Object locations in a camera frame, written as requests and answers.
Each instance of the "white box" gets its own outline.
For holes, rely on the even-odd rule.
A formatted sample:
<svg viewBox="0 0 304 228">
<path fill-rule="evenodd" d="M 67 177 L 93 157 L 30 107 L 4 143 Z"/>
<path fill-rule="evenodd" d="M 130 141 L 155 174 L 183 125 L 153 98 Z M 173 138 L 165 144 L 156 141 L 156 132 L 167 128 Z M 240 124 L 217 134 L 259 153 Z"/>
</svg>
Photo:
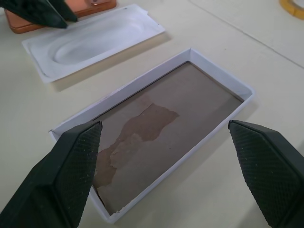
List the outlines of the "white box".
<svg viewBox="0 0 304 228">
<path fill-rule="evenodd" d="M 215 81 L 222 84 L 225 88 L 239 96 L 244 100 L 244 102 L 236 108 L 233 113 L 231 113 L 224 121 L 222 121 L 216 128 L 213 129 L 205 138 L 203 138 L 196 146 L 194 146 L 186 155 L 179 159 L 173 166 L 171 166 L 163 175 L 161 175 L 156 181 L 154 181 L 149 187 L 147 187 L 143 192 L 141 192 L 135 199 L 133 199 L 128 205 L 122 208 L 119 212 L 112 214 L 111 216 L 105 209 L 104 205 L 100 201 L 96 191 L 91 188 L 90 197 L 100 214 L 100 216 L 108 223 L 115 223 L 122 215 L 124 215 L 130 208 L 132 208 L 137 202 L 139 202 L 148 192 L 150 192 L 156 185 L 158 185 L 164 178 L 166 178 L 170 173 L 172 173 L 179 165 L 181 165 L 188 157 L 190 157 L 199 147 L 201 147 L 208 139 L 210 139 L 219 129 L 225 126 L 228 121 L 235 116 L 240 110 L 242 110 L 248 102 L 252 99 L 255 91 L 244 84 L 225 70 L 221 69 L 216 64 L 212 63 L 201 55 L 196 50 L 190 48 L 181 52 L 180 54 L 172 57 L 166 62 L 158 65 L 147 73 L 139 76 L 130 83 L 124 85 L 123 87 L 112 92 L 110 95 L 102 98 L 98 102 L 90 105 L 83 111 L 75 114 L 68 120 L 62 122 L 59 126 L 52 129 L 50 134 L 52 138 L 57 141 L 61 134 L 74 126 L 84 124 L 88 121 L 95 119 L 101 114 L 107 112 L 117 104 L 121 103 L 128 97 L 134 95 L 138 91 L 142 90 L 146 86 L 155 82 L 168 72 L 177 68 L 185 62 L 191 62 L 202 71 L 207 73 Z"/>
</svg>

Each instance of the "white plastic tray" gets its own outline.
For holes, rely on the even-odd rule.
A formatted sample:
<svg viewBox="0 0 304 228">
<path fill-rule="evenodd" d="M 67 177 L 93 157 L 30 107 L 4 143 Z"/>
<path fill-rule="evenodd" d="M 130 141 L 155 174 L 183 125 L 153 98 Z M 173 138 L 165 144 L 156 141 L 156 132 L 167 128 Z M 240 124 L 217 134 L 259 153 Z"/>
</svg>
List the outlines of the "white plastic tray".
<svg viewBox="0 0 304 228">
<path fill-rule="evenodd" d="M 163 75 L 171 72 L 185 62 L 191 62 L 198 68 L 206 72 L 214 80 L 222 84 L 228 90 L 232 91 L 244 102 L 235 109 L 224 121 L 222 121 L 216 128 L 213 129 L 205 138 L 203 138 L 197 145 L 195 145 L 187 154 L 185 154 L 180 160 L 178 160 L 173 166 L 171 166 L 163 175 L 161 175 L 156 181 L 154 181 L 149 187 L 142 191 L 135 199 L 133 199 L 128 205 L 122 208 L 119 212 L 112 214 L 111 216 L 105 209 L 104 205 L 100 201 L 97 193 L 91 188 L 90 197 L 100 214 L 100 216 L 108 223 L 115 223 L 121 216 L 123 216 L 129 209 L 131 209 L 137 202 L 139 202 L 145 195 L 147 195 L 156 185 L 158 185 L 163 179 L 165 179 L 170 173 L 172 173 L 178 166 L 180 166 L 187 158 L 189 158 L 198 148 L 200 148 L 208 139 L 210 139 L 216 132 L 218 132 L 223 126 L 226 126 L 231 118 L 233 118 L 239 111 L 241 111 L 248 102 L 252 99 L 255 91 L 248 85 L 235 78 L 225 70 L 221 69 L 216 64 L 212 63 L 201 55 L 196 50 L 190 48 L 180 54 L 172 57 L 168 61 L 158 65 L 154 69 L 139 76 L 125 86 L 112 92 L 110 95 L 102 98 L 100 101 L 92 104 L 83 111 L 72 116 L 68 120 L 61 123 L 59 126 L 50 131 L 52 138 L 57 141 L 61 134 L 77 125 L 84 124 L 88 121 L 95 119 L 101 114 L 105 113 L 109 109 L 113 108 L 117 104 L 121 103 L 128 97 L 134 95 L 136 92 L 142 90 L 149 84 L 161 78 Z"/>
<path fill-rule="evenodd" d="M 165 29 L 133 4 L 22 42 L 44 83 L 154 37 Z"/>
</svg>

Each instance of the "orange object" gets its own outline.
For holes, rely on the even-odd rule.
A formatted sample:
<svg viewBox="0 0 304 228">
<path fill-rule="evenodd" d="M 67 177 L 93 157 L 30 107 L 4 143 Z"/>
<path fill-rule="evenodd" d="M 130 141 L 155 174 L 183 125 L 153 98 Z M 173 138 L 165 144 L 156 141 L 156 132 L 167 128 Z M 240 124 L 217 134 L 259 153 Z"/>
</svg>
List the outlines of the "orange object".
<svg viewBox="0 0 304 228">
<path fill-rule="evenodd" d="M 280 0 L 281 6 L 291 15 L 304 20 L 304 8 L 298 6 L 293 0 Z"/>
<path fill-rule="evenodd" d="M 112 9 L 117 4 L 116 0 L 66 0 L 66 3 L 79 18 Z M 25 33 L 44 27 L 32 24 L 8 10 L 5 10 L 5 14 L 14 33 Z"/>
</svg>

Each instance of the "white table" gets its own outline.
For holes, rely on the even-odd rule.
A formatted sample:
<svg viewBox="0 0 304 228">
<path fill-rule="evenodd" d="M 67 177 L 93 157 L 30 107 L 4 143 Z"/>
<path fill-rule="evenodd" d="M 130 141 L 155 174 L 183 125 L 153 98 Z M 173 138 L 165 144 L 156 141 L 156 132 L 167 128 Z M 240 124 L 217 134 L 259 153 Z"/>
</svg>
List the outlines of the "white table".
<svg viewBox="0 0 304 228">
<path fill-rule="evenodd" d="M 167 33 L 48 85 L 42 83 L 21 45 L 43 30 L 16 35 L 0 16 L 0 209 L 54 146 L 48 134 L 51 128 L 189 47 L 256 90 L 254 101 L 237 119 L 276 129 L 304 152 L 301 66 L 187 0 L 121 0 L 120 5 L 130 3 L 147 9 Z M 244 182 L 224 128 L 114 226 L 105 224 L 88 200 L 80 227 L 268 225 Z"/>
</svg>

